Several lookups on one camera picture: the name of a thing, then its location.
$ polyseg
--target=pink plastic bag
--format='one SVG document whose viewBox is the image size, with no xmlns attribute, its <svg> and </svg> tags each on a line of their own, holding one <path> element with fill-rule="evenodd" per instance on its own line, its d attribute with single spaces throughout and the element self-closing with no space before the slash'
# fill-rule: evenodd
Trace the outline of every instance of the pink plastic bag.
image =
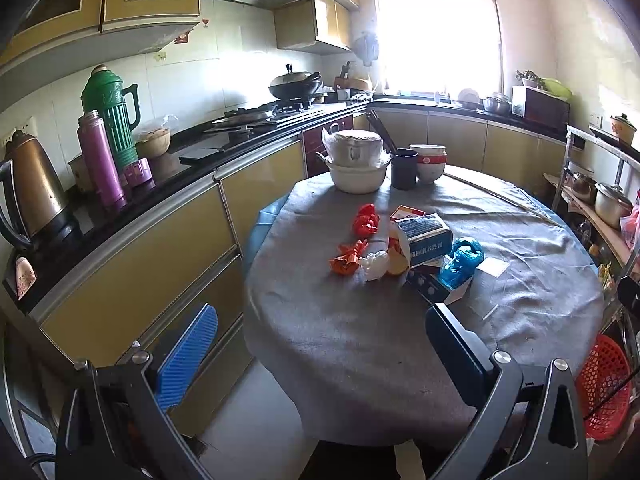
<svg viewBox="0 0 640 480">
<path fill-rule="evenodd" d="M 631 215 L 620 219 L 620 232 L 622 233 L 622 238 L 629 249 L 634 248 L 636 237 L 640 232 L 640 229 L 638 228 L 640 226 L 640 222 L 638 221 L 639 218 L 640 205 L 635 205 L 631 210 Z"/>
</svg>

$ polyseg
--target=potted plant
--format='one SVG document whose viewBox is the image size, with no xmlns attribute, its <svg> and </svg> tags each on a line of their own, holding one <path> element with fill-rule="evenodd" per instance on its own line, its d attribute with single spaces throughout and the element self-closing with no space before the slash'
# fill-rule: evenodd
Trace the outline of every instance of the potted plant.
<svg viewBox="0 0 640 480">
<path fill-rule="evenodd" d="M 532 86 L 533 88 L 542 89 L 545 87 L 542 83 L 542 78 L 537 76 L 536 73 L 531 70 L 527 70 L 526 72 L 516 70 L 516 79 L 521 81 L 523 86 Z"/>
</svg>

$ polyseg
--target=purple bottle cap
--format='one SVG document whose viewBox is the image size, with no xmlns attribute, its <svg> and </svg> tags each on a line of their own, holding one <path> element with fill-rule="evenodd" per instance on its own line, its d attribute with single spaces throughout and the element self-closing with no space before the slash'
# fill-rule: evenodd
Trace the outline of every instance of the purple bottle cap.
<svg viewBox="0 0 640 480">
<path fill-rule="evenodd" d="M 146 158 L 140 158 L 136 162 L 132 162 L 124 169 L 124 176 L 127 178 L 130 187 L 144 184 L 152 177 L 149 161 Z"/>
</svg>

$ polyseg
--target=blue gripper pad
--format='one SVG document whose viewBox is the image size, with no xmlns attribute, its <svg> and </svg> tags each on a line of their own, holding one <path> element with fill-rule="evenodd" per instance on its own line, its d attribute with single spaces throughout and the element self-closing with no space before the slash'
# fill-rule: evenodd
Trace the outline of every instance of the blue gripper pad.
<svg viewBox="0 0 640 480">
<path fill-rule="evenodd" d="M 156 401 L 165 412 L 180 403 L 218 331 L 218 314 L 206 304 L 158 370 Z"/>
</svg>

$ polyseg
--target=gold kettle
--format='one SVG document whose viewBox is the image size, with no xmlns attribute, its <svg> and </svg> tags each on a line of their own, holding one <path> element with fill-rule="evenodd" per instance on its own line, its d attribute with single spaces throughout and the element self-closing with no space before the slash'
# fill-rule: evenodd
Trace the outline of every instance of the gold kettle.
<svg viewBox="0 0 640 480">
<path fill-rule="evenodd" d="M 0 182 L 9 212 L 0 209 L 0 234 L 13 246 L 37 250 L 77 224 L 62 184 L 41 144 L 17 130 L 6 145 Z"/>
</svg>

